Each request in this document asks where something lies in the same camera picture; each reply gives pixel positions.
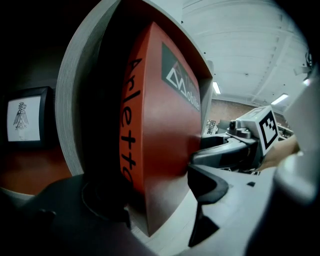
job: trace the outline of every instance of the picture frame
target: picture frame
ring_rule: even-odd
[[[36,87],[5,96],[4,141],[9,149],[41,149],[57,140],[53,90]]]

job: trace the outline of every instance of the floor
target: floor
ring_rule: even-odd
[[[135,226],[134,219],[131,222],[131,231],[157,255],[176,255],[189,249],[188,243],[194,227],[196,211],[197,201],[194,194],[189,190],[172,216],[151,237],[146,236]]]

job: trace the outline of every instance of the logo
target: logo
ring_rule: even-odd
[[[172,51],[162,43],[162,80],[200,112],[200,97],[187,71]]]

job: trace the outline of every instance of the wall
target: wall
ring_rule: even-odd
[[[215,120],[216,124],[218,124],[220,120],[234,120],[254,108],[254,106],[250,105],[213,99],[211,101],[211,109],[208,119]],[[286,120],[282,115],[275,113],[275,119],[276,122],[280,123],[283,127],[288,127]]]

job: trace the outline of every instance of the sticker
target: sticker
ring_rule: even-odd
[[[200,112],[200,96],[187,71],[172,51],[162,43],[162,80]]]
[[[274,119],[274,115],[272,114],[272,111],[270,111],[259,122],[259,125],[262,132],[265,149],[268,149],[278,136],[276,121]]]

